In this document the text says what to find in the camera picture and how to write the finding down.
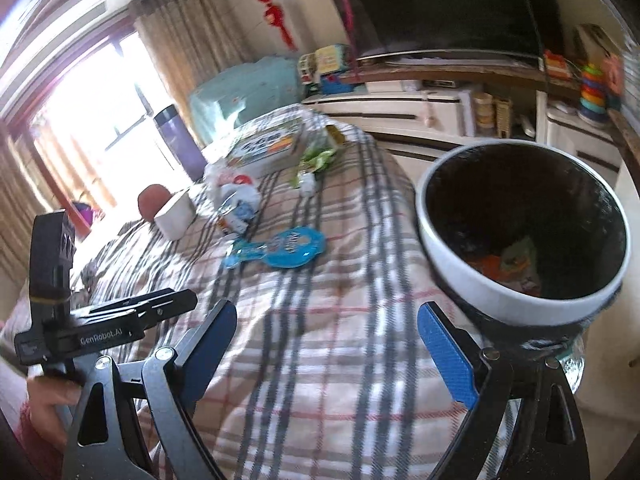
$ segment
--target beige curtain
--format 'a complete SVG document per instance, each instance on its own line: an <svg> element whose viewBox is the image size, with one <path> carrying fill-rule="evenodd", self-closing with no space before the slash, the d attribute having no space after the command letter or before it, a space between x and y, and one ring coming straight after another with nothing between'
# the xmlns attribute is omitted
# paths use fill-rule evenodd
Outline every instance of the beige curtain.
<svg viewBox="0 0 640 480"><path fill-rule="evenodd" d="M97 161L89 158L73 136L53 131L46 108L31 123L31 133L43 162L69 200L87 203L99 212L116 207L116 199L101 178Z"/></svg>
<svg viewBox="0 0 640 480"><path fill-rule="evenodd" d="M0 268L18 286L29 272L33 219L49 211L0 121Z"/></svg>
<svg viewBox="0 0 640 480"><path fill-rule="evenodd" d="M191 92L223 70L254 60L226 1L135 0L129 10L167 92L193 132Z"/></svg>

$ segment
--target finger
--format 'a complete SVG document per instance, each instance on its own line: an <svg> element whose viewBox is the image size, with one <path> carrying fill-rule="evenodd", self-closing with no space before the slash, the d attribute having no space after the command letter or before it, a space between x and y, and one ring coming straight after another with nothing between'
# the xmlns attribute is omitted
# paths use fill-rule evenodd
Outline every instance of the finger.
<svg viewBox="0 0 640 480"><path fill-rule="evenodd" d="M41 406L31 410L33 429L58 451L64 452L66 447L66 431L54 406Z"/></svg>
<svg viewBox="0 0 640 480"><path fill-rule="evenodd" d="M57 377L37 376L27 380L29 398L44 406L77 404L82 388L73 381Z"/></svg>

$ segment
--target television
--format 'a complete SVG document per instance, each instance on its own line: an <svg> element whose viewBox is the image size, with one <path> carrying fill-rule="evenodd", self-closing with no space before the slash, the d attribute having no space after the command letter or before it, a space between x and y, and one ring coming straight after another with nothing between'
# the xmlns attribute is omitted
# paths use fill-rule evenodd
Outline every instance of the television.
<svg viewBox="0 0 640 480"><path fill-rule="evenodd" d="M349 0L356 56L460 52L564 54L556 0ZM334 0L343 23L343 0Z"/></svg>

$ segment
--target pink sleeve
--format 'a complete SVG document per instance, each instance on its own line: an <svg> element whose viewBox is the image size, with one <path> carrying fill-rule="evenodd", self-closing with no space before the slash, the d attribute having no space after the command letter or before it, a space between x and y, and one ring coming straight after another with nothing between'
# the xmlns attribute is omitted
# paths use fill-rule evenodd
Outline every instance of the pink sleeve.
<svg viewBox="0 0 640 480"><path fill-rule="evenodd" d="M28 402L20 409L20 423L15 430L15 436L44 480L60 480L62 453L44 440L31 425Z"/></svg>

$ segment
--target silver bolt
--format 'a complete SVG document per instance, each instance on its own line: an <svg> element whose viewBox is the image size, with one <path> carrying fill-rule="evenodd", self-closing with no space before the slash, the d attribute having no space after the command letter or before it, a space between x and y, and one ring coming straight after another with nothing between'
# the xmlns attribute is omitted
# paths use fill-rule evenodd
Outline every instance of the silver bolt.
<svg viewBox="0 0 640 480"><path fill-rule="evenodd" d="M498 359L500 359L500 352L495 348L483 348L482 355L489 361L497 361Z"/></svg>
<svg viewBox="0 0 640 480"><path fill-rule="evenodd" d="M161 361L168 361L173 356L174 349L169 348L168 346L162 347L161 349L156 351L156 359L160 359Z"/></svg>
<svg viewBox="0 0 640 480"><path fill-rule="evenodd" d="M109 362L111 361L111 358L103 355L100 359L98 359L95 362L95 367L98 368L98 370L104 370L107 366L109 366Z"/></svg>
<svg viewBox="0 0 640 480"><path fill-rule="evenodd" d="M547 357L545 359L545 365L547 368L551 368L552 370L558 370L560 367L560 363L555 357Z"/></svg>

